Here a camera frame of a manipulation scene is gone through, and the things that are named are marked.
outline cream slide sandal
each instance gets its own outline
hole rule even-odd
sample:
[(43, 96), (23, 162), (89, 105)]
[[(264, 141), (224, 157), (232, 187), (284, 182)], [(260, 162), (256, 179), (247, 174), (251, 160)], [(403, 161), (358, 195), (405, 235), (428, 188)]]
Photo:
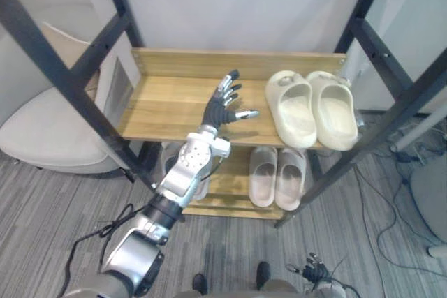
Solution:
[(306, 158), (302, 152), (292, 148), (282, 149), (278, 155), (274, 202), (286, 211), (297, 209), (305, 191), (305, 178)]
[(311, 108), (312, 88), (299, 73), (275, 73), (265, 87), (265, 96), (281, 140), (292, 148), (308, 148), (316, 141)]
[(259, 207), (273, 203), (274, 184), (277, 176), (277, 150), (272, 147), (257, 147), (250, 155), (251, 202)]
[(325, 71), (314, 71), (307, 76), (312, 86), (318, 140), (327, 148), (346, 151), (357, 141), (352, 93), (346, 80)]

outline black metal frame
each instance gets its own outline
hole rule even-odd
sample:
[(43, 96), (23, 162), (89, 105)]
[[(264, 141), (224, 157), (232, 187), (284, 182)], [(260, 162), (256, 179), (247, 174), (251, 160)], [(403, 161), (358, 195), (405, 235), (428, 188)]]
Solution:
[(86, 83), (124, 31), (128, 34), (132, 46), (141, 45), (132, 15), (125, 6), (125, 0), (113, 1), (117, 7), (117, 14), (101, 30), (71, 69), (65, 66), (19, 0), (0, 0), (0, 22), (66, 100), (126, 163), (132, 173), (152, 190), (149, 169), (142, 164), (144, 158), (138, 158), (132, 152), (129, 141), (121, 137), (84, 91)]
[(285, 212), (275, 223), (276, 228), (281, 227), (346, 174), (355, 162), (384, 142), (446, 85), (447, 49), (413, 83), (393, 53), (365, 19), (372, 2), (373, 0), (358, 0), (335, 52), (347, 52), (353, 39), (356, 38), (393, 95), (395, 104), (383, 114), (380, 123), (364, 133), (350, 151), (343, 152), (342, 157), (325, 174), (321, 171), (316, 153), (309, 151), (314, 185), (302, 196), (300, 206), (295, 211)]
[[(150, 186), (152, 181), (149, 178), (149, 172), (142, 164), (144, 158), (135, 156), (129, 149), (129, 142), (119, 135), (84, 92), (84, 85), (123, 31), (127, 33), (132, 46), (142, 45), (127, 1), (113, 0), (113, 2), (117, 8), (117, 14), (72, 69), (65, 67), (19, 0), (0, 0), (0, 22), (71, 105), (130, 167), (131, 171)], [(396, 103), (382, 116), (381, 123), (367, 131), (354, 148), (344, 152), (339, 161), (325, 174), (321, 171), (316, 153), (309, 151), (315, 184), (304, 194), (300, 206), (295, 211), (286, 212), (284, 217), (275, 223), (275, 227), (283, 225), (347, 173), (358, 159), (382, 143), (402, 123), (415, 115), (424, 104), (443, 89), (447, 82), (447, 49), (416, 82), (412, 82), (385, 43), (366, 21), (365, 18), (372, 2), (373, 0), (358, 0), (335, 52), (347, 52), (353, 39), (357, 38)]]

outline chair leg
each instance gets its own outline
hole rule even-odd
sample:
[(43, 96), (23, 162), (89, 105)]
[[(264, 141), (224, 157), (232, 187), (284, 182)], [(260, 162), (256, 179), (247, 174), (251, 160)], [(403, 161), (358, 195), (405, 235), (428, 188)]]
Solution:
[(124, 176), (133, 184), (135, 183), (135, 177), (133, 176), (132, 172), (130, 170), (126, 170), (124, 168), (120, 168), (121, 172)]

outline robotic arm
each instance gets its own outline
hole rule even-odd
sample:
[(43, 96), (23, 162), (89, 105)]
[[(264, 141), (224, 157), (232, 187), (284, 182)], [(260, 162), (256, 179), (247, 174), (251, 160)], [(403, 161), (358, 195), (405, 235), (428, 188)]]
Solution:
[(202, 125), (189, 133), (173, 168), (156, 188), (154, 197), (133, 219), (131, 229), (110, 254), (100, 274), (87, 279), (67, 298), (130, 298), (147, 293), (154, 282), (164, 255), (170, 230), (190, 203), (198, 183), (206, 177), (213, 158), (228, 158), (230, 142), (217, 137), (222, 124), (259, 115), (257, 110), (234, 112), (227, 107), (237, 98), (241, 84), (231, 86), (239, 77), (237, 70), (225, 76), (209, 100)]

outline white pipe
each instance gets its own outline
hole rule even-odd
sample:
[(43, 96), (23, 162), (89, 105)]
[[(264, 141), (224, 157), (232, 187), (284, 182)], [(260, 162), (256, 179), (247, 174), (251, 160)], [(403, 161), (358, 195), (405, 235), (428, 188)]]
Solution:
[(447, 116), (447, 102), (440, 108), (434, 111), (430, 116), (425, 118), (420, 124), (418, 124), (410, 133), (406, 134), (402, 139), (390, 145), (390, 150), (399, 152), (406, 146), (420, 137), (423, 133), (428, 131), (431, 127), (440, 122)]
[(428, 255), (433, 258), (447, 258), (447, 244), (427, 248)]

